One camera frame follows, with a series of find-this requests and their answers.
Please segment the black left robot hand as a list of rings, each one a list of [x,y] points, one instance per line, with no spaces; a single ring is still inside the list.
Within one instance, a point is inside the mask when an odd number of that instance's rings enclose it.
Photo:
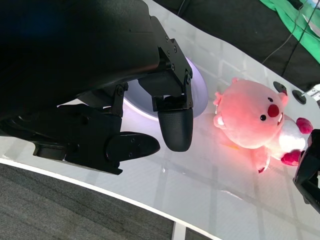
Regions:
[[[123,161],[160,150],[122,132],[129,82],[151,96],[174,152],[193,136],[192,68],[142,0],[3,0],[0,134],[34,155],[114,175]]]

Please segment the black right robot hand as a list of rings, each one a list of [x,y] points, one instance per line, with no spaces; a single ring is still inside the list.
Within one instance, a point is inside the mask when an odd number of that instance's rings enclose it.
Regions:
[[[307,140],[307,148],[300,156],[293,183],[304,202],[320,212],[320,130],[314,129]]]

